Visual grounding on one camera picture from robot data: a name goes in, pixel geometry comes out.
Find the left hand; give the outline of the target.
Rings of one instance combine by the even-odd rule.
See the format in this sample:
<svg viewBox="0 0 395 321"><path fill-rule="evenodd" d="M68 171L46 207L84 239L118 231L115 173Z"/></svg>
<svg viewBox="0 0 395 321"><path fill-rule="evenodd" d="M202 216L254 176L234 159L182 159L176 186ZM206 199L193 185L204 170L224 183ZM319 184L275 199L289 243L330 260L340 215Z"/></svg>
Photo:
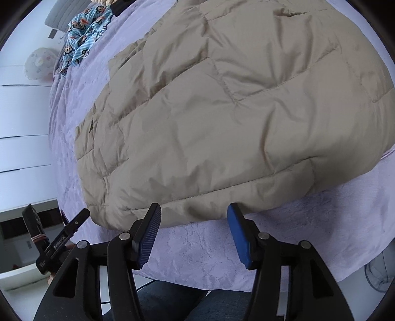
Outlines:
<svg viewBox="0 0 395 321"><path fill-rule="evenodd" d="M75 244L74 243L69 243L66 245L66 251L64 251L64 253L61 254L60 258L59 258L59 264L58 264L58 270L60 269L61 265L64 263L64 261L66 260L66 258L68 257L68 255L70 254L70 252L73 250L73 248L75 248ZM52 281L54 280L56 276L56 273L51 273L49 278L48 278L48 285L50 285L52 283Z"/></svg>

